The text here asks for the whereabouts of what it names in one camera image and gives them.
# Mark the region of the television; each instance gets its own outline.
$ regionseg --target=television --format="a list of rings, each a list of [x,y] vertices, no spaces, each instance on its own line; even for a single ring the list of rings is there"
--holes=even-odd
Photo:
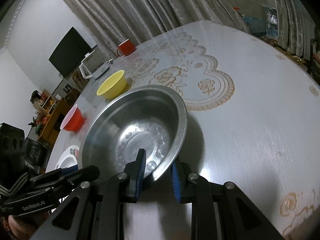
[[[67,77],[89,52],[92,52],[91,47],[72,27],[55,48],[49,61],[63,77]]]

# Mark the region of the human hand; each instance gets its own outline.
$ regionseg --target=human hand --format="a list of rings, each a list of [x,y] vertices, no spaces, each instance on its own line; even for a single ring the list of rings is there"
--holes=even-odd
[[[36,225],[39,227],[48,218],[48,216],[49,216],[49,213],[45,212],[45,213],[33,216],[33,219]],[[12,233],[16,236],[18,240],[29,240],[30,237],[37,230],[35,226],[30,225],[20,219],[14,218],[13,216],[9,216],[8,222],[9,222],[9,226],[11,228]]]

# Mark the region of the orange object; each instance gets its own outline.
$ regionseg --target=orange object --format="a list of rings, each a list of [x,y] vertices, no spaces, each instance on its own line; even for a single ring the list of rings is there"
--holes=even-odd
[[[128,56],[130,55],[132,52],[134,52],[137,48],[132,44],[131,41],[126,40],[124,42],[122,42],[117,49],[117,54],[119,57],[121,56]]]
[[[44,98],[44,100],[47,100],[49,98],[49,96],[44,92],[42,92],[41,97]]]
[[[63,119],[60,129],[69,132],[77,132],[80,130],[83,123],[84,118],[82,117],[81,111],[79,110],[78,105],[74,105]]]
[[[49,120],[49,117],[46,116],[46,117],[42,120],[42,123],[43,123],[43,124],[46,124],[46,123],[48,122],[48,120]]]

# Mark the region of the blue gripper pad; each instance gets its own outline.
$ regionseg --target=blue gripper pad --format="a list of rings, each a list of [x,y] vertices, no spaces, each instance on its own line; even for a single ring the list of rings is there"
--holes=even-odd
[[[70,173],[73,173],[75,171],[77,171],[79,168],[78,168],[78,165],[74,165],[74,166],[71,166],[69,168],[64,168],[61,172],[61,175],[64,176],[64,175],[68,175]]]
[[[144,149],[139,149],[137,159],[139,157],[139,154],[142,154],[142,160],[140,163],[139,171],[138,171],[138,178],[137,178],[137,184],[136,184],[136,194],[135,198],[139,198],[142,193],[142,184],[143,184],[143,178],[144,178],[144,171],[146,169],[146,161],[147,161],[147,154]]]
[[[181,201],[181,182],[179,179],[176,162],[174,162],[172,164],[171,177],[172,177],[174,196],[177,199],[177,202],[180,203],[180,201]]]

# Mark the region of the gray curtain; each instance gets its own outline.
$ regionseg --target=gray curtain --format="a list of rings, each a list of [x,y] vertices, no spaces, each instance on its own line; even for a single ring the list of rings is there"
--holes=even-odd
[[[211,20],[249,33],[227,0],[64,0],[107,57],[119,43],[138,45],[198,20]]]
[[[298,57],[310,59],[310,39],[316,24],[300,0],[275,0],[278,13],[278,44]]]

